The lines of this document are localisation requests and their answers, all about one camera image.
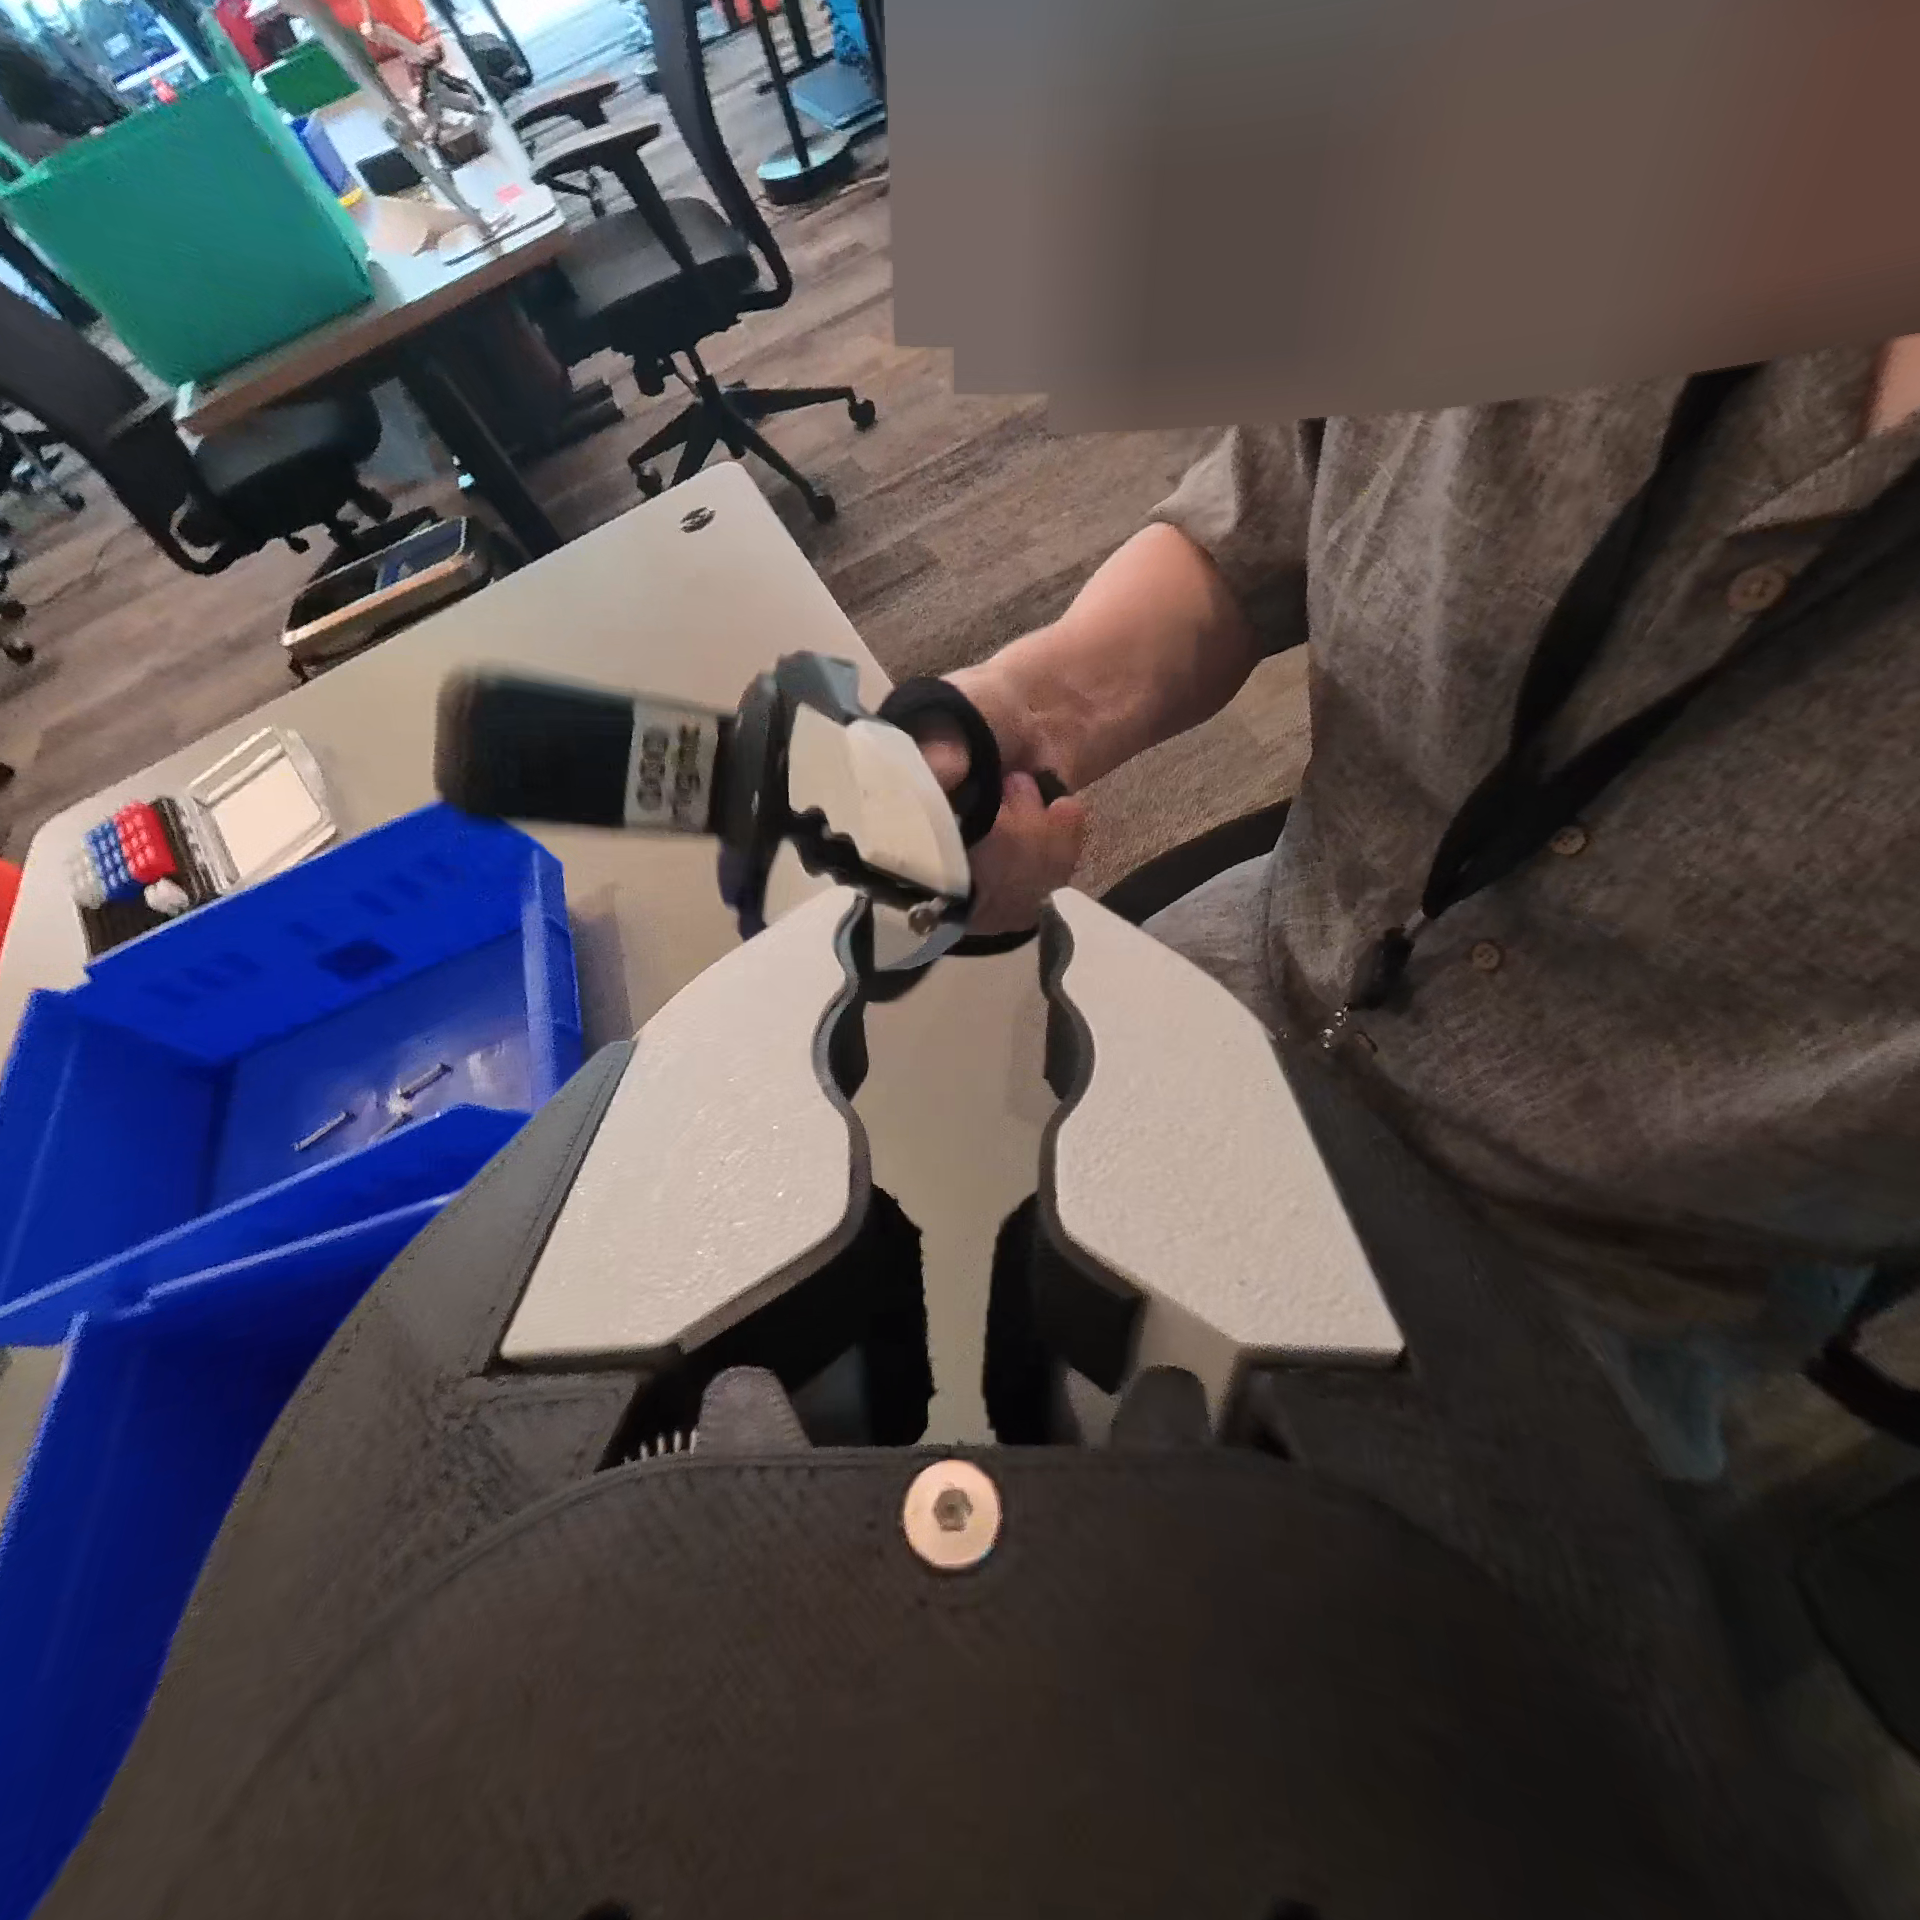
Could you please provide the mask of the blue plastic storage bin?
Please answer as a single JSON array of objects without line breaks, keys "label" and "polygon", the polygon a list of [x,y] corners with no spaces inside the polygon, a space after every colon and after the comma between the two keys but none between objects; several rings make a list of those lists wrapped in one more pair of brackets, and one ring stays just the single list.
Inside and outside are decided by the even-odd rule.
[{"label": "blue plastic storage bin", "polygon": [[[564,872],[432,804],[36,993],[4,1067],[2,1330],[85,1313],[430,1197],[586,1057]],[[448,1062],[375,1138],[397,1082]],[[326,1115],[355,1123],[293,1142]]]}]

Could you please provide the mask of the black round floor lamp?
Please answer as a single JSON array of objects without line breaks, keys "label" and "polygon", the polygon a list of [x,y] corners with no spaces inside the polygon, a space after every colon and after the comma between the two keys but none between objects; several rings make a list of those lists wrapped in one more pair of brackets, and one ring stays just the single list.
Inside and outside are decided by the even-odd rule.
[{"label": "black round floor lamp", "polygon": [[752,3],[743,16],[784,129],[759,185],[781,209],[828,200],[858,179],[867,147],[887,130],[880,5]]}]

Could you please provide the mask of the black office chair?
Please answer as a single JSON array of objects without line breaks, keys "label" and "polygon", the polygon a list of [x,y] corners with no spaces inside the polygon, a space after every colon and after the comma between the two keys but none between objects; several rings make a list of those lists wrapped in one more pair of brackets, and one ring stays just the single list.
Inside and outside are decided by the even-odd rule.
[{"label": "black office chair", "polygon": [[640,10],[656,41],[666,108],[709,197],[670,200],[659,187],[642,156],[659,129],[632,116],[579,129],[538,156],[535,179],[541,185],[608,173],[626,195],[623,209],[572,228],[560,254],[564,293],[546,314],[546,340],[568,369],[603,352],[621,357],[645,398],[661,398],[670,381],[688,393],[688,403],[629,452],[626,467],[642,497],[666,492],[659,462],[668,452],[678,456],[670,478],[676,486],[725,451],[734,462],[762,462],[815,521],[831,521],[831,497],[762,435],[762,424],[840,410],[855,430],[870,430],[877,419],[874,401],[851,386],[763,392],[723,381],[709,370],[702,348],[738,322],[784,306],[796,281],[717,126],[698,8],[661,3]]},{"label": "black office chair", "polygon": [[200,579],[272,545],[331,540],[323,569],[430,523],[395,513],[364,469],[380,445],[370,398],[298,401],[189,441],[175,405],[32,300],[2,293],[2,396],[94,469],[158,550]]}]

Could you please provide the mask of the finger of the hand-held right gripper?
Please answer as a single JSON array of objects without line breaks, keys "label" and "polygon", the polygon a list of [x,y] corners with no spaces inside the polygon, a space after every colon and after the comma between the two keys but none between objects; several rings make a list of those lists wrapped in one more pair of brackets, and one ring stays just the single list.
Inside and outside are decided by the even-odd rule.
[{"label": "finger of the hand-held right gripper", "polygon": [[798,832],[851,865],[847,884],[870,896],[887,886],[909,904],[957,907],[971,898],[968,853],[949,796],[899,726],[796,708],[784,800]]}]

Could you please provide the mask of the wooden desk with black legs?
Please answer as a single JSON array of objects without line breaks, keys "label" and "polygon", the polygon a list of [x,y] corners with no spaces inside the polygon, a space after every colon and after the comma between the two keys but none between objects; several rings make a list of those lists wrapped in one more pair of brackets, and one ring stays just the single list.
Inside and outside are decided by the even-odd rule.
[{"label": "wooden desk with black legs", "polygon": [[373,298],[210,385],[180,386],[173,419],[205,438],[284,403],[392,381],[468,492],[539,561],[564,534],[531,489],[525,467],[560,451],[572,428],[592,426],[610,398],[573,386],[535,314],[535,298],[557,290],[552,272],[568,242],[564,213],[499,115],[487,139],[487,153],[452,176],[480,225],[459,220],[406,254],[382,240],[444,200],[360,204],[351,221],[368,242]]}]

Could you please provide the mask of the person's right hand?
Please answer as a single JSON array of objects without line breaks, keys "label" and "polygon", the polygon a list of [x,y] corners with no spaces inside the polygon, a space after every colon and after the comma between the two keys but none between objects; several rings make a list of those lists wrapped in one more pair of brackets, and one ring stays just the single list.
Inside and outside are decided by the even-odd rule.
[{"label": "person's right hand", "polygon": [[999,753],[994,829],[968,853],[981,939],[1027,934],[1077,868],[1088,817],[1072,796],[1083,776],[1088,705],[1051,673],[983,664],[941,678],[984,723]]}]

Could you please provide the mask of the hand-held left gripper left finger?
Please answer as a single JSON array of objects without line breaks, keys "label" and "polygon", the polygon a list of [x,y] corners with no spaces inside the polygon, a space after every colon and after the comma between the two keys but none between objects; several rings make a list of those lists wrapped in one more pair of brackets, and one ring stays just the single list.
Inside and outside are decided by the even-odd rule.
[{"label": "hand-held left gripper left finger", "polygon": [[501,1336],[507,1368],[691,1358],[847,1246],[874,1169],[831,1036],[861,910],[815,893],[638,1030]]}]

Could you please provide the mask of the grey mesh chair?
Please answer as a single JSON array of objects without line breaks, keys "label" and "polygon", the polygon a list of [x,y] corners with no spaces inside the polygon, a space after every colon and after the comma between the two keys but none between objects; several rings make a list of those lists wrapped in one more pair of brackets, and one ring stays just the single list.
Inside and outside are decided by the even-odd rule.
[{"label": "grey mesh chair", "polygon": [[1263,861],[1277,846],[1291,802],[1279,800],[1210,828],[1191,842],[1154,856],[1115,880],[1101,904],[1122,921],[1142,926],[1194,892],[1246,861]]}]

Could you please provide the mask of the blue storage bin with divider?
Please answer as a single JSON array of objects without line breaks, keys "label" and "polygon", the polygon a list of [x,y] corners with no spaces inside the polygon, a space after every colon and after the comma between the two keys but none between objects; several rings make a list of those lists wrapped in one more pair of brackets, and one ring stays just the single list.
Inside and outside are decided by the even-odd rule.
[{"label": "blue storage bin with divider", "polygon": [[151,1708],[227,1510],[440,1201],[85,1313],[4,1517],[2,1916],[32,1916]]}]

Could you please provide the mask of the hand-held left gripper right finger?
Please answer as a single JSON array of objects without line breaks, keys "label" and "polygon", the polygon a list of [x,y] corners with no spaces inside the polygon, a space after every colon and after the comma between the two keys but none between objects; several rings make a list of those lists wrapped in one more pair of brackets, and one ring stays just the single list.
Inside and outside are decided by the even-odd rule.
[{"label": "hand-held left gripper right finger", "polygon": [[1104,904],[1039,921],[1034,1314],[1069,1370],[1384,1370],[1406,1340],[1275,1042]]}]

